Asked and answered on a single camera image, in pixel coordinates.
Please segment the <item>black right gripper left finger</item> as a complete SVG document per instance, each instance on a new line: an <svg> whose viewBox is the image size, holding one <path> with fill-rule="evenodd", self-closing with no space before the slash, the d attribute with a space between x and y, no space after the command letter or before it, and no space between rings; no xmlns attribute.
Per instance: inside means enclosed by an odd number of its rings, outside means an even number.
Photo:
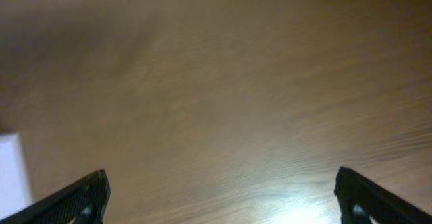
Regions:
<svg viewBox="0 0 432 224"><path fill-rule="evenodd" d="M111 189L99 169L33 205L1 220L1 224L103 224Z"/></svg>

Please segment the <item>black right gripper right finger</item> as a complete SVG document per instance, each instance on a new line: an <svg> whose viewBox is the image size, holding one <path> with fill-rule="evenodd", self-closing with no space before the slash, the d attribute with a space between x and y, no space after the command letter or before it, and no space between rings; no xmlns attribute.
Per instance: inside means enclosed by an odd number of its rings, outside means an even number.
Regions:
<svg viewBox="0 0 432 224"><path fill-rule="evenodd" d="M431 215L387 191L365 176L347 167L340 167L335 179L334 194L341 212L342 224L431 222Z"/></svg>

